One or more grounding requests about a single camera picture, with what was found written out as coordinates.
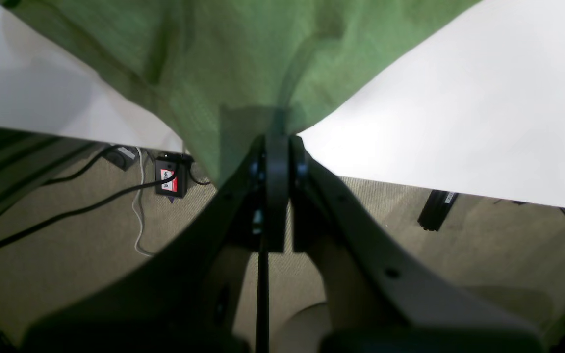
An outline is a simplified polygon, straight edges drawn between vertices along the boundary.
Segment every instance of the black wire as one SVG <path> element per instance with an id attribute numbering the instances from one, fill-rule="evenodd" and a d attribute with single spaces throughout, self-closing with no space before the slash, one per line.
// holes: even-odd
<path id="1" fill-rule="evenodd" d="M 78 170 L 74 174 L 71 174 L 69 176 L 64 176 L 62 178 L 56 178 L 56 179 L 51 179 L 51 180 L 45 181 L 45 183 L 42 186 L 44 187 L 45 185 L 53 185 L 53 184 L 57 184 L 57 183 L 64 183 L 65 181 L 71 181 L 71 180 L 79 177 L 80 175 L 85 174 L 85 172 L 87 170 L 89 170 L 90 167 L 92 167 L 97 161 L 99 161 L 99 159 L 101 157 L 103 157 L 106 154 L 106 152 L 116 150 L 119 147 L 121 147 L 121 145 L 114 145 L 114 146 L 104 148 L 100 153 L 96 154 L 90 161 L 88 161 L 87 165 L 82 167 L 82 169 Z"/>
<path id="2" fill-rule="evenodd" d="M 148 187 L 154 187 L 156 185 L 161 185 L 164 183 L 167 183 L 168 181 L 172 181 L 173 179 L 175 179 L 178 176 L 178 173 L 174 173 L 173 175 L 171 175 L 169 178 L 167 179 L 162 179 L 162 180 L 157 180 L 157 181 L 153 181 L 151 183 L 146 183 L 146 184 L 141 184 L 141 185 L 135 185 L 134 187 L 130 187 L 130 188 L 126 188 L 124 190 L 121 190 L 109 197 L 107 197 L 106 199 L 103 199 L 102 201 L 95 203 L 91 206 L 86 206 L 84 208 L 79 208 L 77 210 L 73 210 L 73 211 L 69 211 L 69 212 L 65 212 L 63 214 L 59 214 L 59 215 L 55 215 L 50 219 L 47 219 L 46 221 L 43 221 L 39 224 L 36 224 L 34 226 L 31 226 L 30 228 L 27 228 L 25 230 L 22 230 L 21 232 L 18 232 L 16 234 L 10 235 L 9 237 L 7 237 L 6 239 L 0 240 L 0 248 L 3 248 L 4 246 L 8 245 L 8 244 L 12 244 L 15 241 L 19 240 L 19 239 L 23 239 L 24 237 L 27 237 L 28 235 L 37 232 L 47 226 L 50 226 L 58 221 L 61 221 L 65 218 L 69 218 L 72 217 L 74 215 L 79 215 L 79 214 L 84 214 L 86 212 L 90 212 L 92 210 L 95 210 L 96 208 L 99 208 L 103 205 L 105 205 L 106 203 L 109 203 L 111 201 L 114 201 L 115 199 L 118 199 L 119 197 L 128 194 L 130 192 L 136 191 L 136 190 L 141 190 L 143 188 L 148 188 Z"/>
<path id="3" fill-rule="evenodd" d="M 195 179 L 195 178 L 193 177 L 192 172 L 191 172 L 191 167 L 193 167 L 193 163 L 191 163 L 191 164 L 189 165 L 189 170 L 188 170 L 188 172 L 189 172 L 189 177 L 191 178 L 191 180 L 192 180 L 194 183 L 196 183 L 197 185 L 202 185 L 203 187 L 205 187 L 205 186 L 207 186 L 207 185 L 210 185 L 210 181 L 199 181 L 199 180 Z"/>

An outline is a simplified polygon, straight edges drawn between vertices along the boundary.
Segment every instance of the beige carpet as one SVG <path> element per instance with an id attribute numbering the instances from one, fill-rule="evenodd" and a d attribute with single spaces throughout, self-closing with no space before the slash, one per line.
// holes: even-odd
<path id="1" fill-rule="evenodd" d="M 64 175 L 79 169 L 72 166 Z M 148 181 L 152 167 L 148 163 Z M 140 180 L 100 161 L 70 183 L 39 188 L 0 218 L 0 239 L 51 215 L 89 205 Z M 426 232 L 417 217 L 429 190 L 345 178 L 378 223 L 422 263 L 451 283 L 504 306 L 536 324 L 547 341 L 563 333 L 565 218 L 556 208 L 515 205 L 462 195 L 440 232 Z M 193 185 L 171 204 L 146 190 L 143 247 L 157 251 L 177 236 L 215 194 Z M 66 219 L 0 250 L 0 328 L 20 342 L 42 315 L 93 293 L 146 261 L 134 251 L 139 231 L 130 208 L 134 194 Z M 271 331 L 325 296 L 305 255 L 271 255 Z M 253 343 L 256 261 L 247 270 L 235 332 Z"/>

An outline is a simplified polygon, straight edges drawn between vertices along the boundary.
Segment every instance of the power adapter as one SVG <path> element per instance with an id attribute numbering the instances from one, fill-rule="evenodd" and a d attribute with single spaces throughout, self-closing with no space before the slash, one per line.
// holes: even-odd
<path id="1" fill-rule="evenodd" d="M 154 162 L 156 181 L 168 179 L 174 173 L 178 173 L 178 176 L 168 183 L 155 186 L 156 193 L 182 199 L 186 195 L 187 172 L 191 163 L 193 163 L 193 158 L 187 154 L 166 153 L 157 157 Z"/>

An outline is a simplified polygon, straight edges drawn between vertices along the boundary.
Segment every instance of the white cable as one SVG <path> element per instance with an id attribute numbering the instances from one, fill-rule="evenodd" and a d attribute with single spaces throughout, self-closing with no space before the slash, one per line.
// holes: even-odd
<path id="1" fill-rule="evenodd" d="M 136 148 L 136 150 L 139 152 L 139 166 L 141 167 L 141 185 L 143 185 L 143 183 L 145 183 L 145 168 L 143 167 L 143 154 L 141 153 L 141 149 L 140 148 Z M 143 236 L 143 215 L 139 214 L 139 212 L 136 210 L 135 205 L 137 203 L 137 201 L 141 200 L 141 192 L 143 191 L 143 189 L 141 190 L 137 190 L 136 195 L 134 195 L 134 199 L 132 200 L 132 210 L 134 211 L 134 214 L 136 215 L 136 218 L 139 219 L 139 236 L 136 237 L 136 242 L 134 243 L 134 250 L 136 250 L 136 252 L 138 252 L 141 255 L 145 255 L 145 256 L 153 256 L 155 255 L 155 253 L 153 252 L 149 252 L 147 250 L 144 250 L 141 247 L 141 236 Z"/>

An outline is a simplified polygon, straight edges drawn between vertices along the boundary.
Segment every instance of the black cable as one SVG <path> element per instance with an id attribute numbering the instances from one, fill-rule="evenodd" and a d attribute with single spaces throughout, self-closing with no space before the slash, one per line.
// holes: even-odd
<path id="1" fill-rule="evenodd" d="M 189 172 L 189 177 L 191 178 L 191 180 L 192 180 L 194 183 L 196 183 L 197 185 L 202 185 L 203 187 L 205 187 L 205 186 L 207 186 L 207 185 L 210 185 L 210 181 L 199 181 L 199 180 L 195 179 L 195 178 L 193 177 L 192 172 L 191 172 L 191 167 L 193 167 L 193 163 L 191 163 L 191 164 L 189 165 L 188 172 Z"/>
<path id="2" fill-rule="evenodd" d="M 45 185 L 53 185 L 53 184 L 57 184 L 57 183 L 64 183 L 65 181 L 71 181 L 71 180 L 79 177 L 80 175 L 85 174 L 85 172 L 87 170 L 89 170 L 90 167 L 92 167 L 97 161 L 99 161 L 99 159 L 101 157 L 103 157 L 106 154 L 106 152 L 116 150 L 119 147 L 121 147 L 121 145 L 114 145 L 114 146 L 104 148 L 100 153 L 96 154 L 90 161 L 88 161 L 87 165 L 82 167 L 82 169 L 78 170 L 74 174 L 71 174 L 69 176 L 64 176 L 62 178 L 56 178 L 56 179 L 51 179 L 51 180 L 45 181 L 45 183 L 42 186 L 44 187 Z"/>
<path id="3" fill-rule="evenodd" d="M 173 179 L 175 179 L 178 176 L 178 173 L 174 173 L 173 175 L 171 175 L 171 177 L 167 178 L 167 179 L 162 179 L 162 180 L 157 180 L 157 181 L 153 181 L 151 183 L 146 183 L 146 184 L 141 184 L 141 185 L 135 185 L 134 187 L 130 187 L 130 188 L 126 188 L 124 190 L 121 190 L 109 197 L 107 197 L 106 199 L 103 199 L 102 201 L 95 203 L 91 206 L 86 206 L 84 208 L 79 208 L 77 210 L 73 210 L 73 211 L 69 211 L 69 212 L 65 212 L 63 214 L 59 214 L 59 215 L 55 215 L 50 219 L 47 219 L 46 221 L 43 221 L 39 224 L 36 224 L 34 226 L 31 226 L 30 228 L 27 228 L 25 230 L 22 230 L 21 232 L 18 232 L 16 234 L 10 235 L 9 237 L 0 240 L 0 248 L 3 248 L 4 246 L 8 245 L 8 244 L 12 244 L 17 240 L 23 239 L 24 237 L 27 237 L 28 235 L 37 232 L 47 226 L 50 226 L 58 221 L 61 221 L 65 218 L 69 218 L 72 217 L 74 215 L 79 215 L 79 214 L 84 214 L 86 212 L 90 212 L 92 210 L 95 210 L 96 208 L 99 208 L 103 205 L 105 205 L 106 203 L 109 203 L 111 201 L 114 201 L 115 199 L 118 199 L 119 197 L 128 194 L 130 192 L 136 191 L 136 190 L 141 190 L 143 188 L 148 188 L 148 187 L 154 187 L 157 185 L 161 185 L 164 183 L 167 183 L 168 181 L 172 181 Z"/>
<path id="4" fill-rule="evenodd" d="M 256 290 L 256 352 L 269 353 L 269 252 L 265 234 L 260 237 Z"/>

